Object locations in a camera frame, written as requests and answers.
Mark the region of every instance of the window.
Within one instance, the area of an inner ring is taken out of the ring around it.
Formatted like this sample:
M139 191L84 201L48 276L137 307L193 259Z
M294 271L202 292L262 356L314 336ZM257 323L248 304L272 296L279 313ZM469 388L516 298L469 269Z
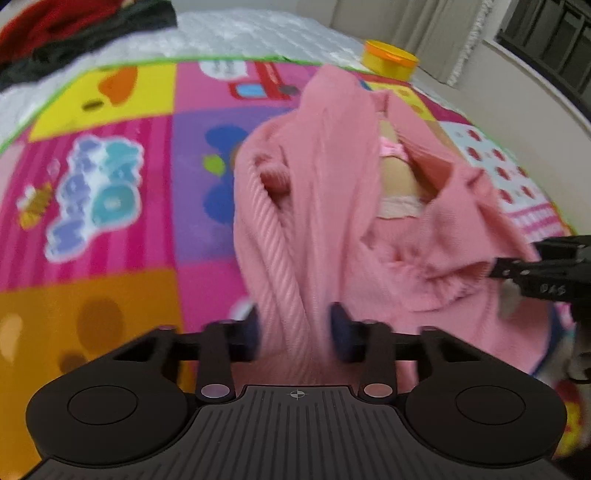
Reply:
M591 2L516 0L497 41L591 120Z

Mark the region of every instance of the yellow bucket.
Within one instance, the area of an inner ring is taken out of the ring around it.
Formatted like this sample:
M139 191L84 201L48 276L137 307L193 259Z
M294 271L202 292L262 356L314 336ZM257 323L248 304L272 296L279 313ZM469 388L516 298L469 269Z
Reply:
M418 65L418 58L393 45L368 40L361 63L378 75L407 82Z

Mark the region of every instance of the beige curtain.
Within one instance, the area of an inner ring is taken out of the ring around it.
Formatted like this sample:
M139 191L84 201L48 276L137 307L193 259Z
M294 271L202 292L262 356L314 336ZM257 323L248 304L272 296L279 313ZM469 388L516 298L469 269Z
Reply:
M332 27L414 53L421 68L454 84L493 0L338 0Z

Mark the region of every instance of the play mat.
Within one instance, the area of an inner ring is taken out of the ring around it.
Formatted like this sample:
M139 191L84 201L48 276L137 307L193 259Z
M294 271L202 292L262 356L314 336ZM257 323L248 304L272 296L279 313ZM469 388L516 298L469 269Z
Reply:
M85 73L0 151L0 478L37 461L32 394L161 324L183 331L250 308L233 250L232 158L298 105L317 66L159 61ZM408 84L390 89L485 168L530 241L566 232L511 154ZM191 369L184 377L190 382Z

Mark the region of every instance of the pink jacket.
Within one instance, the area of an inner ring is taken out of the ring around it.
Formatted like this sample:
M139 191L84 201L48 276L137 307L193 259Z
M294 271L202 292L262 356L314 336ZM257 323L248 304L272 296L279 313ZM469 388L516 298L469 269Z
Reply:
M420 218L378 219L377 113L439 195ZM239 383L356 384L335 360L329 305L402 333L433 325L525 371L548 326L498 319L495 257L535 259L486 173L444 147L392 92L322 67L300 107L257 128L235 166L235 248L262 321L262 356ZM399 372L401 388L414 382Z

